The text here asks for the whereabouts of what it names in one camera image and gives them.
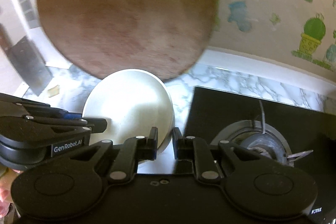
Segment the person's left hand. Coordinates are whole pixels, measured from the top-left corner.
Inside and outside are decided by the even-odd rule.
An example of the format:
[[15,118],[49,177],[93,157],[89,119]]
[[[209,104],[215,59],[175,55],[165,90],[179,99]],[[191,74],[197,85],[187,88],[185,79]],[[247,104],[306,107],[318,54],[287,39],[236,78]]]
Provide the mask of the person's left hand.
[[20,174],[20,170],[13,170],[1,164],[1,219],[8,214],[10,205],[13,203],[11,185]]

